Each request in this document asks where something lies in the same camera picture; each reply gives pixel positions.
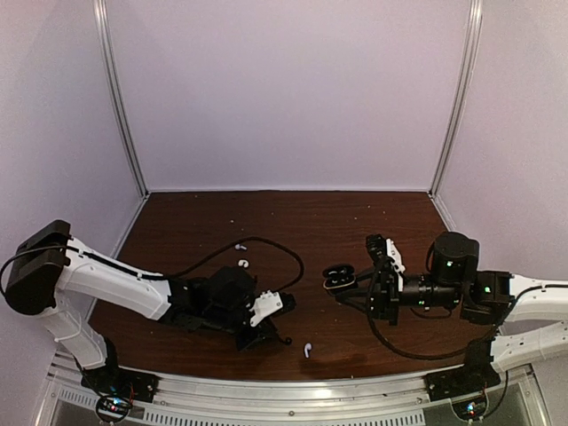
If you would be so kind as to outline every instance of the white plastic part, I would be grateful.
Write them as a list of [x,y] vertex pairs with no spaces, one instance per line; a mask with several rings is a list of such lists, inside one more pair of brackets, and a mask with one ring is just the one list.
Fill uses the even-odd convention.
[[404,287],[404,280],[402,279],[402,276],[400,274],[404,273],[406,267],[402,263],[402,256],[400,255],[400,252],[394,245],[394,241],[391,239],[387,240],[387,256],[394,261],[394,270],[398,272],[398,291],[401,292]]
[[143,271],[101,255],[76,238],[73,238],[69,245],[83,253],[93,253],[109,262],[128,268],[136,272],[138,277],[68,250],[66,256],[71,263],[63,268],[57,285],[59,290],[73,290],[97,297],[138,312],[150,320],[159,319],[169,309],[170,284],[166,280],[139,278],[143,274],[161,277],[160,273]]
[[557,322],[518,335],[500,335],[491,345],[492,366],[497,373],[566,353],[568,353],[568,321]]
[[509,293],[512,296],[517,297],[528,288],[539,287],[540,290],[522,295],[505,320],[568,320],[568,288],[546,287],[554,284],[568,287],[568,281],[536,280],[514,275],[509,281]]
[[310,357],[310,351],[312,350],[312,344],[311,343],[306,343],[304,346],[304,356],[306,358]]
[[55,341],[63,344],[85,369],[102,367],[107,360],[107,344],[94,331],[69,300],[55,292],[55,308],[48,308],[36,318],[47,328]]
[[250,319],[250,326],[256,327],[260,321],[280,309],[282,309],[282,299],[280,299],[280,295],[270,290],[264,292],[256,298],[255,304],[250,308],[250,311],[255,313]]

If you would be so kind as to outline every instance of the white panel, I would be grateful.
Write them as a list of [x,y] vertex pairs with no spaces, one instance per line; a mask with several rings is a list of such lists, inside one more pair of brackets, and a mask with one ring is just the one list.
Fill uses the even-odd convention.
[[[118,138],[92,3],[4,0],[0,40],[0,261],[54,218],[109,253],[138,197]],[[90,298],[75,302],[85,312]],[[0,343],[0,423],[28,425],[54,344],[4,300]]]
[[108,10],[151,189],[430,185],[469,1],[111,0]]
[[[484,268],[568,279],[566,16],[562,0],[484,2],[476,69],[441,190],[457,229],[481,242]],[[559,365],[568,376],[568,360]],[[565,399],[565,386],[556,390]],[[558,425],[563,408],[548,405]]]

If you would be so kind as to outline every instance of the white wall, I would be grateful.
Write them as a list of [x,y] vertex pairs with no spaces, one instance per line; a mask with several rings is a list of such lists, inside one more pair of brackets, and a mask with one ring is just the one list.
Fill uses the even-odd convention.
[[[484,2],[477,64],[440,195],[457,229],[481,242],[487,269],[568,280],[566,16],[561,0]],[[564,425],[568,359],[535,367],[548,372],[540,384]],[[551,378],[556,385],[548,386]]]
[[122,0],[108,14],[151,189],[430,186],[469,1]]
[[[0,260],[54,218],[109,253],[138,196],[92,2],[3,0],[0,40]],[[90,300],[77,301],[84,311]],[[0,423],[31,423],[53,352],[46,331],[0,301]]]

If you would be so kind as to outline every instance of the dark wood tabletop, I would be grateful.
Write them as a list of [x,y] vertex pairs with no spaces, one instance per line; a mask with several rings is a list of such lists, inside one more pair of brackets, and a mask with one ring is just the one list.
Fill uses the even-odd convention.
[[[371,266],[365,237],[392,238],[407,272],[423,272],[426,251],[445,227],[425,193],[254,192],[153,194],[122,249],[120,260],[149,271],[176,272],[240,237],[275,240],[304,260],[304,278],[292,287],[297,307],[274,319],[293,343],[263,343],[237,352],[234,337],[199,330],[186,333],[98,302],[92,326],[117,347],[120,363],[163,373],[223,379],[300,380],[369,377],[459,364],[460,358],[417,361],[390,352],[371,334],[363,314],[339,305],[322,288],[321,272],[347,262]],[[295,261],[275,248],[247,244],[229,250],[195,275],[209,276],[246,258],[258,290],[276,289],[297,272]],[[443,313],[432,310],[431,314]],[[401,309],[399,325],[379,328],[397,346],[423,354],[453,351],[485,327],[451,319],[424,320]],[[304,345],[312,355],[304,357]]]

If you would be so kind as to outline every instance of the metal corner post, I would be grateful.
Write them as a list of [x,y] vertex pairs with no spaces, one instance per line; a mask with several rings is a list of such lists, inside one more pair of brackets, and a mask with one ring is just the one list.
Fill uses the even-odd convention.
[[469,7],[469,21],[468,29],[465,37],[465,44],[463,46],[463,56],[461,58],[461,70],[458,80],[458,86],[454,98],[454,106],[452,107],[452,114],[447,126],[446,138],[442,153],[436,168],[436,174],[430,187],[430,197],[435,199],[438,196],[442,179],[446,173],[450,153],[454,146],[457,130],[462,118],[463,108],[465,106],[466,94],[468,92],[471,77],[473,75],[473,68],[476,62],[477,48],[479,46],[479,36],[481,34],[482,22],[482,9],[483,0],[471,0]]
[[108,26],[107,1],[94,0],[93,3],[95,9],[95,21],[97,23],[97,30],[99,31],[100,45],[103,54],[103,61],[105,63],[106,78],[108,80],[108,89],[110,91],[111,101],[113,104],[114,116],[116,117],[126,158],[130,165],[132,175],[134,176],[138,193],[141,198],[144,198],[148,195],[148,189],[146,187],[146,182],[144,181],[144,176],[142,175],[142,169],[140,168],[136,148],[132,141],[132,134],[130,133],[126,111],[124,110],[121,88],[118,83],[118,73],[116,72],[116,64],[114,63],[113,45]]

